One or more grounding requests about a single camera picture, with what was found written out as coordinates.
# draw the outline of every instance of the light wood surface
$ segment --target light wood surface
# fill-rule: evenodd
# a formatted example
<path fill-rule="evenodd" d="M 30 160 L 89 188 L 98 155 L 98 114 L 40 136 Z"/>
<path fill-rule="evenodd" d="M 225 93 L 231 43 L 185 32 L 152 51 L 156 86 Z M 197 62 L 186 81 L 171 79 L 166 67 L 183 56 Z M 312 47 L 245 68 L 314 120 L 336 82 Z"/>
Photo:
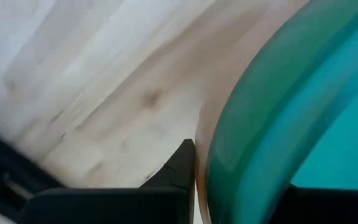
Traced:
<path fill-rule="evenodd" d="M 208 148 L 239 75 L 305 2 L 0 0 L 0 137 L 69 186 L 140 186 L 230 83 L 203 109 Z"/>

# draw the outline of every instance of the wooden floor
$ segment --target wooden floor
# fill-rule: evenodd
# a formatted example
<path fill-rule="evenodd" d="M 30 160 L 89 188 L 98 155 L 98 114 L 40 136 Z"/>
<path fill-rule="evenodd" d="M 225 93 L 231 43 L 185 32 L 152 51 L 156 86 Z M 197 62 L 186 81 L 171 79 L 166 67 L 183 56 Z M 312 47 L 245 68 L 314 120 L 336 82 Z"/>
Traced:
<path fill-rule="evenodd" d="M 0 0 L 0 137 L 69 186 L 140 186 L 305 2 Z"/>

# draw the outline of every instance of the green plastic rim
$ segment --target green plastic rim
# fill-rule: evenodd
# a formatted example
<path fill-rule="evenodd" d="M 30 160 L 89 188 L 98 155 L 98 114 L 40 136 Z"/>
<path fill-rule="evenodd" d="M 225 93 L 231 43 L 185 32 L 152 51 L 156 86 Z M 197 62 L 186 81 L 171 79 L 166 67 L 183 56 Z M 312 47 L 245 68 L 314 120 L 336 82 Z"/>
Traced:
<path fill-rule="evenodd" d="M 311 1 L 261 49 L 226 103 L 208 156 L 212 222 L 267 222 L 356 99 L 358 1 Z"/>

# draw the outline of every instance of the teal disc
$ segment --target teal disc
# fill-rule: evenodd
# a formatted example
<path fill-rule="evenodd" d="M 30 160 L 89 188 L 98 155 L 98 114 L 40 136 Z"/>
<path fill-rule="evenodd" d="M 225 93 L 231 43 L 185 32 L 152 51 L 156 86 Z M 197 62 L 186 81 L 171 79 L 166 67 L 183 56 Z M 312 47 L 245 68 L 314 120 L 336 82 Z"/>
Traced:
<path fill-rule="evenodd" d="M 355 164 L 358 1 L 311 1 L 260 50 L 219 118 L 207 167 L 211 220 L 268 222 L 291 180 L 358 189 Z"/>

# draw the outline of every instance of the wood grain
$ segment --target wood grain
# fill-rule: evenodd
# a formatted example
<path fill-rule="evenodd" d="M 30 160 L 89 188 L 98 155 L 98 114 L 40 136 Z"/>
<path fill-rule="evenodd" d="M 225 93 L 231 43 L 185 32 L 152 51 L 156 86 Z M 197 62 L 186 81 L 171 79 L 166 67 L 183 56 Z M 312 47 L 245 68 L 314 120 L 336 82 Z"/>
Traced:
<path fill-rule="evenodd" d="M 0 0 L 0 137 L 69 186 L 140 186 L 221 82 L 208 148 L 239 75 L 305 2 Z"/>

